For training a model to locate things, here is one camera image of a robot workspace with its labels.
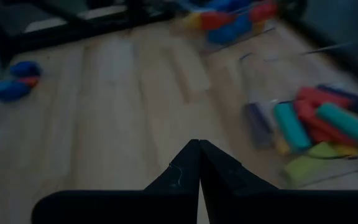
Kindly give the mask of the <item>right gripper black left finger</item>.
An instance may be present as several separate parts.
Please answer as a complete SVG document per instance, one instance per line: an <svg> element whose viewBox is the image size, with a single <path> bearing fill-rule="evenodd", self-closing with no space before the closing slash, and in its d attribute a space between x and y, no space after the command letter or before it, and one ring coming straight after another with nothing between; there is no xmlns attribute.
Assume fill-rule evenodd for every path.
<svg viewBox="0 0 358 224"><path fill-rule="evenodd" d="M63 190L39 200L31 224L196 224L200 142L192 139L143 190Z"/></svg>

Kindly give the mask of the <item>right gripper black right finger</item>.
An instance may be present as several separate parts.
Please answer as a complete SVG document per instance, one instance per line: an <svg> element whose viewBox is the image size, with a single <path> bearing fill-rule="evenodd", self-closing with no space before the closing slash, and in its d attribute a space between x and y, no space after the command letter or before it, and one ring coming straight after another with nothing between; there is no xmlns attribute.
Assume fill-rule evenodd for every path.
<svg viewBox="0 0 358 224"><path fill-rule="evenodd" d="M200 179L210 224L358 224L358 190L285 190L207 140Z"/></svg>

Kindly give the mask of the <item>lime green slim toy block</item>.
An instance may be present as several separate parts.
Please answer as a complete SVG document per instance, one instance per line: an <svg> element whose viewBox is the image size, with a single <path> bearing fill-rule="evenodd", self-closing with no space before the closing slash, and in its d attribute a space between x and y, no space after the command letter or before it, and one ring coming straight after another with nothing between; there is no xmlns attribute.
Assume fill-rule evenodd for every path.
<svg viewBox="0 0 358 224"><path fill-rule="evenodd" d="M283 176L288 185L298 186L336 156L337 152L328 143L321 142L291 160L283 168Z"/></svg>

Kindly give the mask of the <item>clear plastic bin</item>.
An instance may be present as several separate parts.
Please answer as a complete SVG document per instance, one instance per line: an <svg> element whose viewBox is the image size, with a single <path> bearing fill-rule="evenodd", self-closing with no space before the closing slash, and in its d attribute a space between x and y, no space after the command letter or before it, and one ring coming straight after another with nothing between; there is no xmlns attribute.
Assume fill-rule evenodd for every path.
<svg viewBox="0 0 358 224"><path fill-rule="evenodd" d="M185 16L187 16L189 13L192 12L207 12L207 11L217 11L215 9L210 9L210 8L206 8L204 7L204 5L208 2L210 2L211 0L175 0L175 3L178 5L178 7L181 8L181 10L183 11L183 18ZM277 12L278 12L278 0L251 0L251 3L249 6L242 8L242 9L238 9L236 11L232 11L232 12L226 12L229 14L232 14L233 16L235 16L237 18L237 16L241 15L241 14L250 14L250 10L258 5L261 4L267 4L267 3L274 3L277 5ZM264 26L264 31L261 33L266 33L268 31L274 30L276 25L277 25L277 21L276 21L276 15L270 19L265 20L265 26ZM207 40L207 34L210 30L196 30L196 29L189 29L186 28L183 24L183 18L181 20L181 26L184 29L185 35L186 37L189 39L189 41L195 46L195 48L203 53L203 54L209 54L212 52L217 52L221 49L224 49L226 47L235 45L239 42L245 41L247 39L251 39L257 35L255 35L253 32L253 22L252 22L252 30L248 33L245 33L243 35L237 35L237 39L234 40L233 42L221 45L221 44L214 44L211 43ZM223 26L231 26L233 27L233 23L234 21L232 21L231 23L228 23L226 25Z"/></svg>
<svg viewBox="0 0 358 224"><path fill-rule="evenodd" d="M294 187L288 185L283 176L283 168L291 160L301 156L309 149L304 152L291 152L288 155L280 154L275 148L275 140L278 137L283 137L283 134L273 120L272 107L275 104L275 98L270 96L268 92L256 87L248 87L246 91L245 103L239 110L242 126L241 141L235 148L237 158L246 168L249 168L257 176L280 189L358 190L358 157L344 157L338 153L323 168L304 180L300 185ZM273 131L271 147L265 149L256 148L244 114L244 105L246 103L259 104L260 110ZM336 145L333 142L326 143L332 148Z"/></svg>

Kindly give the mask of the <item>black aluminium rig frame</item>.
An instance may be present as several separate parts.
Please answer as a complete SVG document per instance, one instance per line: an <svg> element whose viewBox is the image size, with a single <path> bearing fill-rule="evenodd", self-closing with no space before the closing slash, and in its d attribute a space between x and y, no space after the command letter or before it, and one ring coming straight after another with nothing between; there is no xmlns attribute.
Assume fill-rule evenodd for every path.
<svg viewBox="0 0 358 224"><path fill-rule="evenodd" d="M52 47L173 18L173 12L167 2L154 5L147 4L144 0L124 0L124 8L118 12L85 19L43 0L22 1L56 15L65 23L10 37L9 43L13 54Z"/></svg>

